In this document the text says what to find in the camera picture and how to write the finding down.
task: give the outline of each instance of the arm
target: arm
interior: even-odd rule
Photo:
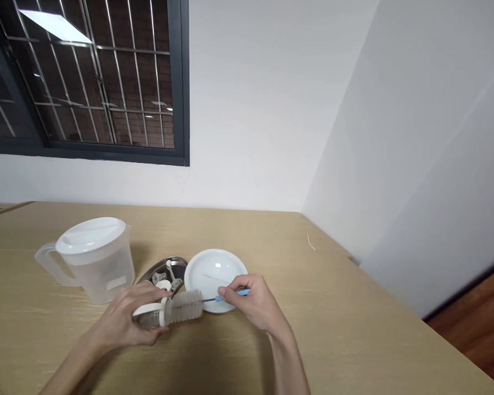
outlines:
[[[152,346],[168,327],[144,330],[132,319],[141,305],[153,303],[169,292],[150,283],[123,289],[110,303],[102,317],[71,349],[62,365],[48,381],[40,395],[69,395],[97,361],[109,351],[123,346]]]
[[[239,296],[238,288],[249,288],[250,292]],[[269,336],[276,376],[275,393],[310,395],[295,335],[263,277],[259,274],[237,276],[228,287],[220,287],[218,293]]]

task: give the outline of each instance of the wooden table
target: wooden table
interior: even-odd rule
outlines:
[[[139,278],[162,258],[222,248],[262,273],[289,319],[314,394],[494,394],[494,382],[348,260],[298,213],[36,202],[0,214],[0,394],[36,393],[102,314],[58,285],[35,251],[87,219],[132,225]],[[311,244],[307,242],[309,234]],[[271,393],[266,337],[238,312],[172,325],[123,349],[86,383],[95,393]]]

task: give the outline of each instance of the plastic pitcher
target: plastic pitcher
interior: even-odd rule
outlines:
[[[107,303],[136,278],[129,232],[120,219],[91,219],[67,230],[56,242],[44,244],[35,259],[62,285],[81,286],[93,303]],[[75,278],[64,273],[49,255],[52,251],[62,255]]]

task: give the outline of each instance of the pitcher lid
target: pitcher lid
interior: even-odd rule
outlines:
[[[90,252],[117,239],[126,229],[126,223],[117,218],[90,219],[68,229],[57,240],[55,249],[66,255]]]

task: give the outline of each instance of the window frame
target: window frame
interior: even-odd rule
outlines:
[[[30,138],[0,137],[0,154],[190,165],[188,0],[167,0],[174,149],[50,140],[17,67],[0,23],[0,68]]]

